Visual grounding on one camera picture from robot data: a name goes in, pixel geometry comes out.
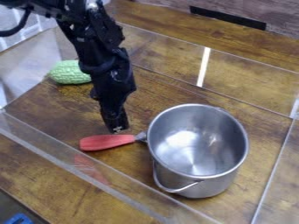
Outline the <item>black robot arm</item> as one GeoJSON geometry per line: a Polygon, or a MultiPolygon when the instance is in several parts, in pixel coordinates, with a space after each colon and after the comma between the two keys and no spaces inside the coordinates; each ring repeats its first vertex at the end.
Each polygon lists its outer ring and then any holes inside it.
{"type": "Polygon", "coordinates": [[[0,31],[0,37],[16,34],[31,14],[53,18],[79,56],[79,69],[89,75],[89,96],[100,106],[100,114],[112,133],[128,128],[124,103],[136,91],[132,64],[123,27],[108,15],[101,0],[0,0],[0,5],[23,10],[19,25],[0,31]]]}

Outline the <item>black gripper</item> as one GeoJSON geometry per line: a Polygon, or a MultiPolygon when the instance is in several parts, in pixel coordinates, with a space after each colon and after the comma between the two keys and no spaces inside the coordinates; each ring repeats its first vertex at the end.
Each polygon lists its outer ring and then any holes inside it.
{"type": "Polygon", "coordinates": [[[88,74],[93,84],[92,98],[101,108],[101,118],[111,133],[129,127],[124,102],[136,91],[132,66],[125,48],[117,48],[95,65],[80,61],[79,68],[88,74]]]}

